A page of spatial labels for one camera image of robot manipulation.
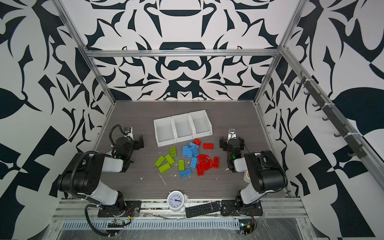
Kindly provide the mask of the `red brick bottom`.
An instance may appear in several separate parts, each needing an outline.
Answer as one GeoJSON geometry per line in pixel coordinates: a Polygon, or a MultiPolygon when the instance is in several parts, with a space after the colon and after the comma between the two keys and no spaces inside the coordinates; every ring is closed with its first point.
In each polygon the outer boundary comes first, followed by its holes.
{"type": "Polygon", "coordinates": [[[198,165],[196,166],[196,169],[197,169],[197,173],[198,173],[198,176],[199,176],[199,177],[201,177],[201,176],[204,175],[204,170],[203,170],[203,167],[202,167],[201,164],[198,164],[198,165]]]}

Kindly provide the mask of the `blue brick bottom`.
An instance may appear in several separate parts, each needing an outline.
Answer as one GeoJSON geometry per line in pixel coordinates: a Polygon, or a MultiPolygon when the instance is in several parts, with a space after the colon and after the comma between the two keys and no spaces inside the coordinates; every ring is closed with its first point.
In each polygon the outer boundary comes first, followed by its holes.
{"type": "Polygon", "coordinates": [[[186,169],[179,172],[180,178],[188,177],[192,174],[192,171],[190,169],[186,169]]]}

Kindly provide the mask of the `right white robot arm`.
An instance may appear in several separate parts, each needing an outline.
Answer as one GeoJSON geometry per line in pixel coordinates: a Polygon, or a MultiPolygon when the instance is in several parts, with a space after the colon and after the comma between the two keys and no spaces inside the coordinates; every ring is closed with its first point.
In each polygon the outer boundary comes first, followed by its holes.
{"type": "Polygon", "coordinates": [[[227,164],[233,173],[247,172],[250,183],[236,196],[236,203],[240,209],[250,207],[269,193],[276,193],[288,185],[288,179],[282,166],[272,151],[242,154],[245,141],[242,138],[221,138],[219,146],[227,152],[227,164]]]}

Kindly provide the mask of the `red small brick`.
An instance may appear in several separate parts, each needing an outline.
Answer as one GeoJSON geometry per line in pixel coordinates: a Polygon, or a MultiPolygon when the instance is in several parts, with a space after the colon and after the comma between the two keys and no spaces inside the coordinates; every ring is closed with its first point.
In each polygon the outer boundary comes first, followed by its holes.
{"type": "Polygon", "coordinates": [[[194,144],[196,144],[197,146],[200,146],[201,145],[201,141],[199,139],[195,139],[193,141],[194,144]]]}

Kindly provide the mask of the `green brick far left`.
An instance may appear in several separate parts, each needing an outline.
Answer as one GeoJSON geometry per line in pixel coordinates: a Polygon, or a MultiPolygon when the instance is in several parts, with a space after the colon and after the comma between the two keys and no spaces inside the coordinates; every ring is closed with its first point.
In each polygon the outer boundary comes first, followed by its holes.
{"type": "Polygon", "coordinates": [[[155,162],[155,166],[156,166],[156,167],[160,167],[160,166],[162,165],[162,163],[164,162],[164,160],[165,160],[165,157],[164,157],[164,156],[160,156],[160,157],[156,160],[156,162],[155,162]]]}

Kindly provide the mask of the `green brick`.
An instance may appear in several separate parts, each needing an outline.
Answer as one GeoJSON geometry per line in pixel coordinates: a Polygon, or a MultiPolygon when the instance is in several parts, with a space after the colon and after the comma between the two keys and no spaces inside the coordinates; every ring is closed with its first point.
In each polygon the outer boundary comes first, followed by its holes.
{"type": "Polygon", "coordinates": [[[160,173],[164,173],[165,171],[168,171],[171,169],[171,165],[169,163],[166,163],[159,167],[160,173]]]}
{"type": "Polygon", "coordinates": [[[176,153],[176,147],[175,146],[171,146],[170,147],[170,156],[172,158],[176,157],[177,156],[177,153],[176,153]]]}
{"type": "Polygon", "coordinates": [[[175,160],[173,159],[173,157],[170,154],[166,155],[165,159],[167,160],[168,164],[171,166],[175,163],[175,160]]]}
{"type": "Polygon", "coordinates": [[[155,166],[156,166],[156,167],[160,167],[160,166],[162,165],[162,163],[164,162],[164,160],[165,160],[165,157],[164,157],[164,156],[160,156],[160,157],[156,160],[156,162],[155,162],[155,166]]]}
{"type": "Polygon", "coordinates": [[[185,170],[184,160],[179,160],[178,166],[179,166],[179,172],[184,171],[185,170]]]}

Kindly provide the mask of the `right white bin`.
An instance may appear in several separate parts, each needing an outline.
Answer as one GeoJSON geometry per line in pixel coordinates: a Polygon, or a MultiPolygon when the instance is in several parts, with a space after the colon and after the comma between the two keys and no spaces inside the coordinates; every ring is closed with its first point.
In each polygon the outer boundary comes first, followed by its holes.
{"type": "Polygon", "coordinates": [[[213,127],[206,110],[189,113],[196,131],[196,138],[211,136],[213,127]]]}

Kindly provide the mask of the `left white bin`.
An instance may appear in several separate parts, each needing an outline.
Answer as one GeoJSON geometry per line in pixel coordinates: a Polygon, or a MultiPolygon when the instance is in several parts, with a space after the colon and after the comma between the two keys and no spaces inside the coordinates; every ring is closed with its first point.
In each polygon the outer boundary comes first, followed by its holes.
{"type": "Polygon", "coordinates": [[[154,129],[158,147],[168,146],[176,143],[172,117],[155,119],[154,129]]]}

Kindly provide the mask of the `green brick lower left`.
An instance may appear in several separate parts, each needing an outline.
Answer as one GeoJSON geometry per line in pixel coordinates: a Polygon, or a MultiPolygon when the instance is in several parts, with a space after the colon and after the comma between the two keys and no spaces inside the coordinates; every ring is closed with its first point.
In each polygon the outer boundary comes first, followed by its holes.
{"type": "Polygon", "coordinates": [[[171,169],[171,165],[169,163],[166,163],[159,167],[160,173],[164,173],[165,171],[168,171],[171,169]]]}

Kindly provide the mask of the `green brick middle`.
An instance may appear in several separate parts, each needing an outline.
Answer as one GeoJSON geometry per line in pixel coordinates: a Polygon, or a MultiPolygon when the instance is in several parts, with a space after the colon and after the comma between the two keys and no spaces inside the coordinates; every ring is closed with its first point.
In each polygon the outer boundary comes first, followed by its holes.
{"type": "Polygon", "coordinates": [[[173,159],[173,157],[170,154],[166,155],[165,159],[167,160],[168,164],[171,166],[175,163],[175,160],[173,159]]]}

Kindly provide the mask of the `blue brick pair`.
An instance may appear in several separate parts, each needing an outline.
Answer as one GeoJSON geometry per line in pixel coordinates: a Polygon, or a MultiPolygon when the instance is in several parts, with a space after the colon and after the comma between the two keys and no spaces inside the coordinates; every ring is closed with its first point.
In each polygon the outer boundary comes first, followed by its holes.
{"type": "Polygon", "coordinates": [[[190,148],[189,146],[183,146],[182,156],[191,159],[193,157],[192,148],[190,148]]]}

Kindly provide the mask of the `green brick right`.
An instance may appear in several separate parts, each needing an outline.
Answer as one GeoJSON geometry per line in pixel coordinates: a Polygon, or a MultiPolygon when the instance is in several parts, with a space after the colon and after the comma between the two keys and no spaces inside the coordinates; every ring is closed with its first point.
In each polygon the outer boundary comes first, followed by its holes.
{"type": "Polygon", "coordinates": [[[184,171],[185,170],[184,160],[179,160],[178,166],[179,166],[179,172],[184,171]]]}

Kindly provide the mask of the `black remote control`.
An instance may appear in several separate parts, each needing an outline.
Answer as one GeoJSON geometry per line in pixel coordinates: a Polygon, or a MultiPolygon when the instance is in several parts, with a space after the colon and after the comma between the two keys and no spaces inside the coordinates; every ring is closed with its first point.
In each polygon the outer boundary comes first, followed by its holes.
{"type": "Polygon", "coordinates": [[[187,218],[194,218],[202,215],[207,215],[210,213],[216,213],[221,211],[221,204],[220,202],[212,202],[212,203],[206,203],[202,205],[197,205],[193,207],[186,208],[186,217],[187,218]]]}

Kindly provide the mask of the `white analog clock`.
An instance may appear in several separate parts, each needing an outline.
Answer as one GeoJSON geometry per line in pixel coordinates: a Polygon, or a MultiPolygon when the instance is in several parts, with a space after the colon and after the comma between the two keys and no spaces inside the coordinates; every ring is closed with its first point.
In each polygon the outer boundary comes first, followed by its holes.
{"type": "Polygon", "coordinates": [[[167,205],[172,212],[184,213],[189,198],[180,191],[172,191],[167,197],[167,205]]]}

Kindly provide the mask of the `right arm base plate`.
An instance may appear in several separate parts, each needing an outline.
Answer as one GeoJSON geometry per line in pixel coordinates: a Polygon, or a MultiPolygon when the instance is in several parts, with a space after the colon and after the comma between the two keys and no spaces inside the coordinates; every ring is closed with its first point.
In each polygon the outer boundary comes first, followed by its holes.
{"type": "Polygon", "coordinates": [[[260,202],[250,205],[242,205],[236,200],[222,200],[221,201],[221,214],[222,216],[256,216],[260,217],[264,214],[260,202]]]}

